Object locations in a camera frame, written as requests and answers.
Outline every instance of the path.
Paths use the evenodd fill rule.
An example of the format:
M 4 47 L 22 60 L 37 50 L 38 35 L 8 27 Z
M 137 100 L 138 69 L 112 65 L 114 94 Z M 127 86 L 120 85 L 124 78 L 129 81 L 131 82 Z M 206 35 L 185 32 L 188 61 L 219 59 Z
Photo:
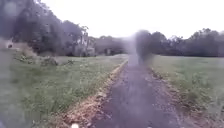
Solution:
M 117 82 L 112 85 L 108 102 L 103 104 L 104 114 L 96 116 L 90 127 L 182 128 L 174 107 L 163 92 L 161 82 L 146 68 L 134 62 L 129 61 Z

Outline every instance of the sky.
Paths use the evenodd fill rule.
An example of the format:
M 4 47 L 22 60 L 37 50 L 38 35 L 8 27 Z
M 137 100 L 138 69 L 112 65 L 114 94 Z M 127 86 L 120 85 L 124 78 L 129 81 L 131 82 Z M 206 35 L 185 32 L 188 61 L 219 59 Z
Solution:
M 89 35 L 130 36 L 138 30 L 188 38 L 224 30 L 222 0 L 42 0 L 61 20 L 89 27 Z

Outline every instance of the green grass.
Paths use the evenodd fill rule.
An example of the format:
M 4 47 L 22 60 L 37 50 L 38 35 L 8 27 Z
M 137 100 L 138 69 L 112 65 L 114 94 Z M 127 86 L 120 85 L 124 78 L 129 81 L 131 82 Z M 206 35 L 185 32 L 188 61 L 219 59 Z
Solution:
M 191 111 L 206 111 L 221 119 L 224 109 L 224 59 L 155 56 L 150 63 L 180 90 L 180 104 Z
M 18 97 L 26 117 L 33 126 L 48 122 L 49 117 L 68 109 L 103 86 L 109 73 L 126 59 L 112 57 L 57 57 L 59 66 L 40 66 L 15 61 L 11 66 L 11 82 L 18 89 Z

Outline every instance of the grass field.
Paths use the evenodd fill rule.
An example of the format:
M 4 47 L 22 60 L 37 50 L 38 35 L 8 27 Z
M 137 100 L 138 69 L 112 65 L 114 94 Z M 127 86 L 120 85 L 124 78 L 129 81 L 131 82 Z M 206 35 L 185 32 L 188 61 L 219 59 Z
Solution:
M 224 59 L 155 56 L 151 67 L 180 90 L 181 104 L 223 119 Z
M 8 97 L 9 95 L 1 95 L 0 106 L 3 104 L 1 101 L 4 100 L 7 101 L 6 104 L 4 103 L 5 107 L 17 106 L 15 107 L 17 109 L 0 107 L 0 111 L 13 113 L 11 117 L 0 113 L 0 117 L 3 116 L 8 120 L 18 115 L 22 119 L 21 122 L 27 124 L 21 125 L 23 127 L 31 127 L 31 125 L 35 127 L 40 123 L 48 122 L 49 117 L 65 111 L 70 105 L 75 105 L 94 94 L 103 86 L 103 81 L 109 73 L 125 59 L 125 55 L 89 58 L 57 57 L 56 60 L 60 63 L 66 63 L 68 60 L 72 62 L 59 66 L 40 66 L 13 60 L 10 65 L 11 77 L 8 81 L 13 89 L 4 90 L 11 93 L 10 95 L 13 94 L 13 98 Z

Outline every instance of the blurry spot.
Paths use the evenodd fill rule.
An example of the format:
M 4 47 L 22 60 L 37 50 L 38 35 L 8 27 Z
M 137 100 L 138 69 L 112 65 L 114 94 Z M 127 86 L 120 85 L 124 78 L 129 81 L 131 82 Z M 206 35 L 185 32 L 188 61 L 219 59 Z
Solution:
M 18 16 L 17 5 L 14 2 L 8 2 L 4 6 L 4 12 L 7 17 L 15 18 Z

